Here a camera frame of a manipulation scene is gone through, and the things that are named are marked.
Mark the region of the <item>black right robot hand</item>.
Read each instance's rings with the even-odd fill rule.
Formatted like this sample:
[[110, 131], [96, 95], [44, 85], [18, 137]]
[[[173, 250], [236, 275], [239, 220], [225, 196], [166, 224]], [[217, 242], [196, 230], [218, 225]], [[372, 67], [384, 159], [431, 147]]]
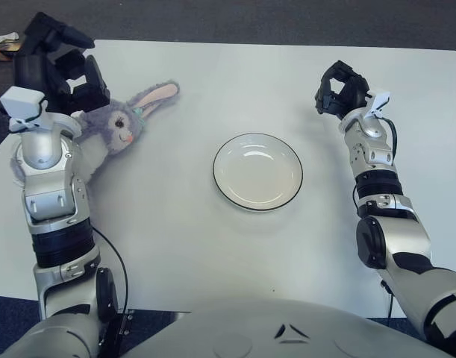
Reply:
[[[336, 93], [331, 88], [331, 80], [343, 84]], [[369, 85], [366, 79], [341, 60], [330, 66], [321, 77], [320, 86], [315, 94], [318, 114], [331, 114], [342, 120], [352, 110], [366, 106]]]

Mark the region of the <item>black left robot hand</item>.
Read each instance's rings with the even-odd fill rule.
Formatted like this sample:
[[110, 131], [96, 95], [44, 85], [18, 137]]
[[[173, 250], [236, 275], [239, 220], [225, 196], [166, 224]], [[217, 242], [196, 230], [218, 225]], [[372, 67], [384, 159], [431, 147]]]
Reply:
[[110, 91], [81, 31], [39, 12], [25, 29], [25, 40], [13, 59], [14, 85], [42, 92], [47, 111], [71, 115], [110, 103]]

